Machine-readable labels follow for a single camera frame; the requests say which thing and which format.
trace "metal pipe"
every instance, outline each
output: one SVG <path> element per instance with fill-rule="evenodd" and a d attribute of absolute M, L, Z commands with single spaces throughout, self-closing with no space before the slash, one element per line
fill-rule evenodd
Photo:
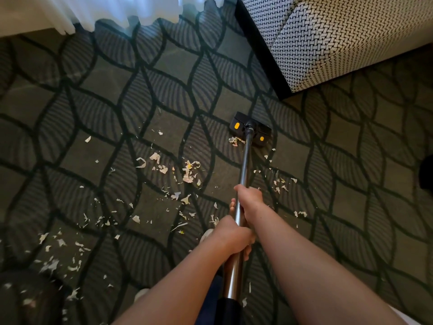
<path fill-rule="evenodd" d="M 245 149 L 239 183 L 246 186 L 248 182 L 248 163 L 251 150 L 251 141 L 254 130 L 246 129 Z M 245 215 L 241 210 L 239 199 L 236 197 L 235 221 L 238 226 L 245 227 Z M 242 286 L 243 252 L 233 254 L 224 264 L 224 290 L 223 297 L 239 301 Z"/>

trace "sheer curtain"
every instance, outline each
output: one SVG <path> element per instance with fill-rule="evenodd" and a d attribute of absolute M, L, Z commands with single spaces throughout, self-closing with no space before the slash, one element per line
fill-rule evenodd
<path fill-rule="evenodd" d="M 99 19 L 111 19 L 117 25 L 129 26 L 128 17 L 138 16 L 142 25 L 150 25 L 157 18 L 172 22 L 179 20 L 184 4 L 195 5 L 203 11 L 206 0 L 36 0 L 47 18 L 61 34 L 73 34 L 79 22 L 88 31 L 95 30 Z M 224 0 L 215 0 L 218 7 Z"/>

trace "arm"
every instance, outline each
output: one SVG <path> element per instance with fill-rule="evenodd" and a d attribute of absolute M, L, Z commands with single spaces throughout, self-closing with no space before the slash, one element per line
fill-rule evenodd
<path fill-rule="evenodd" d="M 266 206 L 260 191 L 241 185 L 235 189 L 300 324 L 405 324 L 360 280 Z"/>
<path fill-rule="evenodd" d="M 253 241 L 250 229 L 224 217 L 203 243 L 113 324 L 194 324 L 219 266 Z"/>

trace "forearm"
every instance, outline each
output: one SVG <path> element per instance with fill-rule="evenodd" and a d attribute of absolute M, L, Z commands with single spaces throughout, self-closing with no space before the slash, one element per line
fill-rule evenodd
<path fill-rule="evenodd" d="M 404 324 L 369 288 L 264 204 L 253 226 L 301 324 Z"/>
<path fill-rule="evenodd" d="M 194 324 L 216 271 L 228 257 L 226 248 L 209 237 L 115 324 Z"/>

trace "hand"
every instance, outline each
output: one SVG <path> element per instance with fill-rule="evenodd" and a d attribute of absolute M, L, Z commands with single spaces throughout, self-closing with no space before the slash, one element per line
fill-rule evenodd
<path fill-rule="evenodd" d="M 239 202 L 244 209 L 246 221 L 254 225 L 257 207 L 263 204 L 262 192 L 253 187 L 246 188 L 244 185 L 235 185 L 235 191 L 237 191 Z M 234 210 L 235 199 L 232 199 L 230 204 L 230 212 L 232 207 Z"/>
<path fill-rule="evenodd" d="M 256 240 L 251 229 L 239 227 L 230 215 L 226 215 L 218 222 L 209 237 L 224 244 L 227 257 L 244 250 L 245 261 L 251 252 L 251 244 Z"/>

